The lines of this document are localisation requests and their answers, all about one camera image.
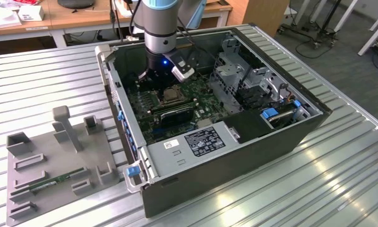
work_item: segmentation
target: metal slatted table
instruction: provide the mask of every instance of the metal slatted table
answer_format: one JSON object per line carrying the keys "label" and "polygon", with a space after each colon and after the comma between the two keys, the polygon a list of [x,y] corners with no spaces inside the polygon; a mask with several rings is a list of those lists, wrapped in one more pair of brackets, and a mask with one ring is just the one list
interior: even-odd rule
{"label": "metal slatted table", "polygon": [[[121,182],[20,226],[378,226],[378,120],[257,27],[237,28],[334,110],[321,128],[292,153],[154,218]],[[52,107],[69,106],[72,124],[102,119],[118,170],[126,164],[93,49],[0,56],[0,226],[5,135],[50,131]]]}

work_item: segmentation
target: wooden cabinet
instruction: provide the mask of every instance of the wooden cabinet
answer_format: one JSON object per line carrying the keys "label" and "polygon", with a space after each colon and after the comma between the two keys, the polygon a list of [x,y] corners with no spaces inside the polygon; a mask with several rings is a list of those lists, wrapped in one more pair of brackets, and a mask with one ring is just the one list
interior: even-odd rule
{"label": "wooden cabinet", "polygon": [[225,0],[233,7],[226,25],[254,23],[272,37],[290,0]]}

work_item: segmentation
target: power supply label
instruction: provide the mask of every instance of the power supply label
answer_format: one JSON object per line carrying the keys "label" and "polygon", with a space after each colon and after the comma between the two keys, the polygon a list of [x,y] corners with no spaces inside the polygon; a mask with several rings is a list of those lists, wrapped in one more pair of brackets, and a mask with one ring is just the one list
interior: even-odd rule
{"label": "power supply label", "polygon": [[193,154],[197,157],[225,147],[225,143],[222,142],[221,137],[218,136],[213,127],[186,135],[185,139]]}

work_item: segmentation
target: barcode label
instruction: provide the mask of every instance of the barcode label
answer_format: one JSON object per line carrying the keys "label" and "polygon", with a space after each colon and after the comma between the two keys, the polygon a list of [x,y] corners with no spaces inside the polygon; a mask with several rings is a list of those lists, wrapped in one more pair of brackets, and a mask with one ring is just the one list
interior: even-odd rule
{"label": "barcode label", "polygon": [[25,28],[26,31],[45,30],[45,29],[48,29],[48,26],[45,26],[45,27],[29,27],[29,28]]}

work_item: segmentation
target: gray carpet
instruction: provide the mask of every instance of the gray carpet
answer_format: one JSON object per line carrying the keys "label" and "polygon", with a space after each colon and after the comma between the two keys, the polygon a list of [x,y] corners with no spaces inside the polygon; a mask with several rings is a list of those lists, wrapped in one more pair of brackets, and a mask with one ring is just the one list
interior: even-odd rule
{"label": "gray carpet", "polygon": [[[318,0],[313,0],[306,11],[306,18]],[[292,7],[298,11],[302,0],[292,0]],[[317,19],[320,25],[325,20],[333,3],[328,2]],[[344,8],[338,8],[330,28],[334,28],[342,15]],[[317,59],[308,59],[296,52],[296,46],[308,40],[301,35],[285,31],[276,36],[276,40],[294,55],[318,72],[318,74],[374,115],[378,119],[378,69],[371,62],[373,52],[369,50],[361,57],[357,52],[367,42],[373,32],[369,31],[374,21],[369,18],[352,14],[341,31],[338,42],[332,50]],[[298,50],[304,55],[317,56],[328,49],[322,46],[313,49],[312,44],[302,45]]]}

